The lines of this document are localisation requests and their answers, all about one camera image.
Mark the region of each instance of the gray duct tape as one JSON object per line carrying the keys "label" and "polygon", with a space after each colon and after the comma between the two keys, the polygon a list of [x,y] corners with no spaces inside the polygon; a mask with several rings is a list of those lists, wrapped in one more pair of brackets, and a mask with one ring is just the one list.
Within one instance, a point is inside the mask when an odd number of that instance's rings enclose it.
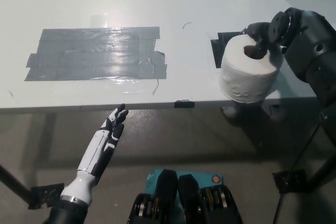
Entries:
{"label": "gray duct tape", "polygon": [[166,79],[166,65],[31,68],[25,81]]}
{"label": "gray duct tape", "polygon": [[40,67],[81,67],[81,66],[123,66],[149,63],[164,65],[165,56],[161,52],[76,52],[69,51],[57,57],[31,54],[27,68]]}
{"label": "gray duct tape", "polygon": [[86,29],[44,29],[40,41],[69,41],[111,39],[128,39],[128,36],[139,39],[159,39],[159,27],[114,27],[114,28],[86,28]]}
{"label": "gray duct tape", "polygon": [[26,81],[165,79],[158,27],[44,29]]}

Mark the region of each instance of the gray floor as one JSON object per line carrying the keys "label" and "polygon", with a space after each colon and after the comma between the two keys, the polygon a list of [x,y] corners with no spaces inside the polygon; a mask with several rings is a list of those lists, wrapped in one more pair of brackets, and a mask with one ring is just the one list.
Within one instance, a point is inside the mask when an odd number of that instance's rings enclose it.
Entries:
{"label": "gray floor", "polygon": [[[288,106],[270,122],[259,109],[232,126],[219,108],[131,111],[109,168],[93,192],[86,223],[126,223],[155,167],[222,173],[244,223],[271,223],[278,201],[272,173],[288,169],[317,121],[317,105]],[[27,186],[69,183],[108,112],[0,115],[0,163]],[[311,174],[335,149],[319,130],[299,167]],[[279,223],[336,223],[336,182],[288,195]],[[0,184],[0,223],[41,223],[48,209],[26,205]]]}

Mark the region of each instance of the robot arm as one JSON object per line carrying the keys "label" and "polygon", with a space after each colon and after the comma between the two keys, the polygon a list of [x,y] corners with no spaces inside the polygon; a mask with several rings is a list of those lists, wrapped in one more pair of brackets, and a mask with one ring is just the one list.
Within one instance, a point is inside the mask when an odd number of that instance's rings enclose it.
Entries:
{"label": "robot arm", "polygon": [[122,104],[115,109],[96,131],[78,166],[75,180],[62,191],[46,223],[84,223],[92,202],[92,188],[99,182],[124,129],[122,122],[128,114],[128,110],[123,112],[124,108]]}
{"label": "robot arm", "polygon": [[324,109],[322,126],[336,145],[336,31],[316,12],[289,8],[270,23],[244,29],[257,42],[254,58],[265,55],[269,44],[283,46],[284,57],[294,74],[309,83]]}

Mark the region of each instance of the teal object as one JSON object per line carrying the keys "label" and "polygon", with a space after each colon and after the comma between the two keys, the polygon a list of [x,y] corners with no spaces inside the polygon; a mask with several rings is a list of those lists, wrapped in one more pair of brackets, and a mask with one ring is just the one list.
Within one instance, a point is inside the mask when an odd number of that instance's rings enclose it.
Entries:
{"label": "teal object", "polygon": [[[146,194],[154,194],[155,187],[158,176],[162,173],[163,169],[155,169],[152,173],[148,174],[147,183],[146,183]],[[189,172],[183,170],[176,170],[177,177],[182,175],[191,174],[197,180],[200,188],[221,185],[223,183],[222,174],[211,174],[211,173],[198,173],[198,172]],[[185,216],[183,208],[180,203],[179,192],[177,192],[175,200],[175,208],[173,211],[172,222],[174,224],[185,224]]]}

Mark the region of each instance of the white table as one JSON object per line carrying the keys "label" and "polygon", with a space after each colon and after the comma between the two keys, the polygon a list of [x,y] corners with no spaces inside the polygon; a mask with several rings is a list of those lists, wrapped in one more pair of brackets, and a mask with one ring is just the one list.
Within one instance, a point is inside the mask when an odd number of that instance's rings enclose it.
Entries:
{"label": "white table", "polygon": [[[0,112],[172,108],[177,100],[195,106],[230,105],[218,86],[210,39],[217,32],[239,31],[254,22],[270,21],[280,10],[296,7],[335,14],[330,5],[287,0],[0,0]],[[44,28],[89,28],[95,15],[107,27],[159,26],[155,50],[165,53],[167,78],[134,81],[25,82],[30,53],[36,52]],[[270,104],[312,98],[285,63]]]}

